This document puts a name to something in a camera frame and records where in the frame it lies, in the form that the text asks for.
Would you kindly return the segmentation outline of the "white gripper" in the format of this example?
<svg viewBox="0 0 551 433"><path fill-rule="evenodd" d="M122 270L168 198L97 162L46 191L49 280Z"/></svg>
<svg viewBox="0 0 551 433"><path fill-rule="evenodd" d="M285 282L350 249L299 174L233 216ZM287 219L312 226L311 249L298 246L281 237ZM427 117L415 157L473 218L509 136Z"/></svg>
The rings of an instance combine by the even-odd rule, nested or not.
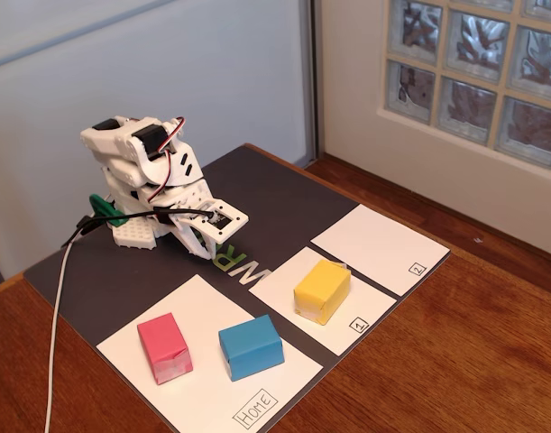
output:
<svg viewBox="0 0 551 433"><path fill-rule="evenodd" d="M216 241L209 235L217 235L217 228L211 224L217 218L214 205L217 200L212 196L207 182L203 179L187 186L171 187L162 190L153 200L152 208L199 209L213 211L214 216L202 216L194 213L164 215L161 220L152 216L154 235L173 233L189 253L205 259L211 259L216 252Z"/></svg>

